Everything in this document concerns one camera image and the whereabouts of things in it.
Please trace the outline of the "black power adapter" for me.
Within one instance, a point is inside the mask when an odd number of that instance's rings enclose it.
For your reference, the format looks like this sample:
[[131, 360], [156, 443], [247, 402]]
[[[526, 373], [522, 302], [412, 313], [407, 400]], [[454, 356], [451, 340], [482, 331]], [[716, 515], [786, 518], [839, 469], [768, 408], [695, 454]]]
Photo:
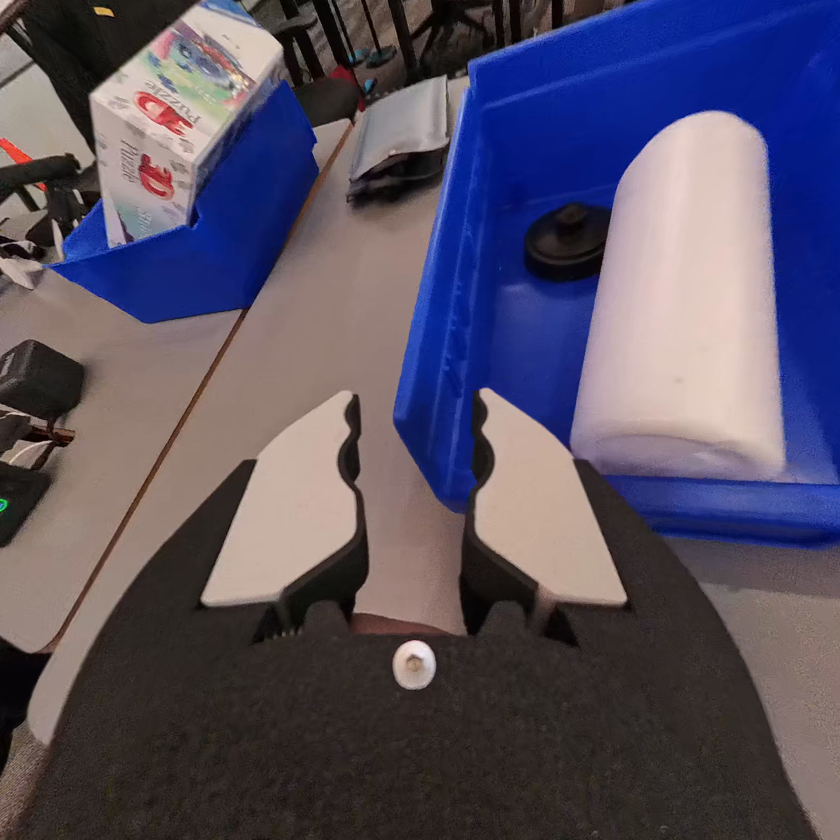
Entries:
[[1, 405], [56, 421], [80, 403], [85, 374], [82, 363], [27, 339], [1, 356]]

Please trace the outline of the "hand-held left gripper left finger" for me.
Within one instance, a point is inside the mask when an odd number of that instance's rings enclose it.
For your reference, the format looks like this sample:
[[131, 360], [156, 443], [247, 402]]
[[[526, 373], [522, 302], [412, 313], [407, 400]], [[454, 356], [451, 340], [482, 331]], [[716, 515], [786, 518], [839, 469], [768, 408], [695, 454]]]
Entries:
[[320, 602], [350, 620], [370, 570], [360, 438], [361, 400], [340, 391], [261, 449], [203, 607], [262, 607], [256, 637], [299, 634]]

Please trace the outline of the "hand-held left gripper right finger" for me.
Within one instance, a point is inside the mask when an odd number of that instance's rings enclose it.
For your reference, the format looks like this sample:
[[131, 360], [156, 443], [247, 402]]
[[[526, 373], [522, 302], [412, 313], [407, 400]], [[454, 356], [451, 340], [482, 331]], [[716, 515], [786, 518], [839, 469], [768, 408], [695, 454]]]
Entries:
[[467, 633], [477, 635], [501, 602], [517, 604], [540, 635], [566, 606], [628, 606], [570, 450], [488, 387], [474, 393], [472, 415], [476, 483], [459, 573]]

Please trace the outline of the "silver pouch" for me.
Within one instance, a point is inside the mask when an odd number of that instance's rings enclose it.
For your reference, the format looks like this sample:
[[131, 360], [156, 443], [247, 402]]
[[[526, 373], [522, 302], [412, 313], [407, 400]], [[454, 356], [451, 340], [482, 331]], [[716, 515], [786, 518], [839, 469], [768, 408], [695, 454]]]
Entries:
[[451, 139], [448, 79], [438, 76], [374, 102], [364, 112], [346, 201], [391, 201], [444, 173]]

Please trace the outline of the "white plastic bottle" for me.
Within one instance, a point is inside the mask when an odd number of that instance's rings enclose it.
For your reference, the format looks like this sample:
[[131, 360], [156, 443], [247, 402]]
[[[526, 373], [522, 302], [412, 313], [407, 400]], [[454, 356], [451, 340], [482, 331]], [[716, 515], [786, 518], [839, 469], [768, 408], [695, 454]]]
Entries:
[[785, 471], [768, 151], [730, 112], [672, 122], [617, 184], [570, 449], [605, 475]]

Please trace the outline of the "black charger with green light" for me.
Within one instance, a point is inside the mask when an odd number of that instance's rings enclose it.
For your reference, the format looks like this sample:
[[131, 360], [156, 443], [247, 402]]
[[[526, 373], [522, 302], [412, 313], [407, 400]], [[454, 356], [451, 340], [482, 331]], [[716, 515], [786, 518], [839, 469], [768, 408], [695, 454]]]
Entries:
[[49, 484], [44, 472], [1, 462], [1, 547], [12, 542]]

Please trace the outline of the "black bottle lid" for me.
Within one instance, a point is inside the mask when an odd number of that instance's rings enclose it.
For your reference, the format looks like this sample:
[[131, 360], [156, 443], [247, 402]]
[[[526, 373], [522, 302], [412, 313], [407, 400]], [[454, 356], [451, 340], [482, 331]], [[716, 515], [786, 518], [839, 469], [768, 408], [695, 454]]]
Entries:
[[523, 263], [533, 276], [571, 282], [600, 274], [612, 210], [580, 202], [536, 219], [523, 241]]

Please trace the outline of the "blue plastic bin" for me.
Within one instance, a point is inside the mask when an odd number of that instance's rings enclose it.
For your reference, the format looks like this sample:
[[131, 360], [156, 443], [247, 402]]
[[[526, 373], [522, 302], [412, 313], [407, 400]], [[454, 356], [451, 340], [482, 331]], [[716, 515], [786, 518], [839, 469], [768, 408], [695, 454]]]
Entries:
[[638, 2], [469, 65], [393, 421], [437, 499], [464, 512], [475, 390], [568, 444], [596, 278], [531, 276], [523, 240], [569, 201], [610, 206], [646, 142], [733, 112], [770, 158], [792, 481], [609, 476], [670, 537], [838, 543], [839, 4]]
[[99, 202], [49, 268], [143, 323], [248, 308], [319, 176], [315, 143], [282, 80], [196, 199], [192, 225], [110, 248]]

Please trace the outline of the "colourful puzzle box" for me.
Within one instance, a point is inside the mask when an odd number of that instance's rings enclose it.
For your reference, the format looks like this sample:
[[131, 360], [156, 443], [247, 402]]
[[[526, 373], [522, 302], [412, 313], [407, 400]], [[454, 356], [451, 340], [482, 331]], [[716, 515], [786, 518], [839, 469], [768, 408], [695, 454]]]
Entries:
[[283, 57], [241, 3], [198, 2], [90, 95], [108, 247], [193, 224], [204, 186], [278, 88]]

